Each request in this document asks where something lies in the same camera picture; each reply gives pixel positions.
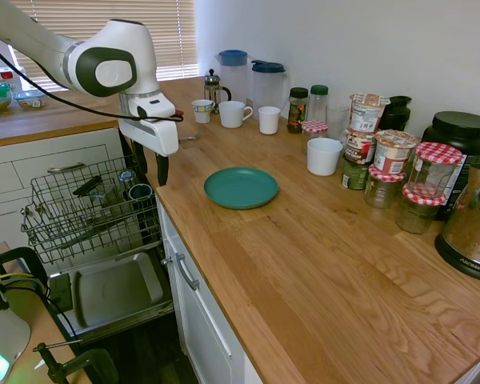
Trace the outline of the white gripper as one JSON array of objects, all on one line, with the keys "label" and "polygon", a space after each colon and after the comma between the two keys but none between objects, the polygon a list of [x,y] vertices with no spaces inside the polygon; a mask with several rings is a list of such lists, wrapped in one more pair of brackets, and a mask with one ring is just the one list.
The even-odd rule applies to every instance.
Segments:
[{"label": "white gripper", "polygon": [[158,185],[167,184],[169,174],[168,156],[178,151],[178,130],[175,122],[136,122],[119,119],[122,134],[134,141],[134,156],[143,175],[148,172],[144,147],[156,153]]}]

